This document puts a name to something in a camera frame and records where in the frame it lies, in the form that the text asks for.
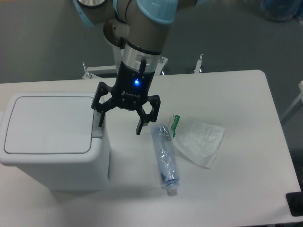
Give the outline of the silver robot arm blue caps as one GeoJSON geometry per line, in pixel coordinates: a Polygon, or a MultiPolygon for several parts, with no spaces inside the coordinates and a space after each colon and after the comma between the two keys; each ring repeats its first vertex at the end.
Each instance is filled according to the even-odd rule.
{"type": "Polygon", "coordinates": [[[123,50],[115,84],[98,84],[92,109],[100,113],[101,121],[115,107],[136,111],[140,133],[158,117],[160,97],[148,92],[176,13],[201,1],[76,0],[73,4],[84,24],[111,24],[109,41],[123,50]]]}

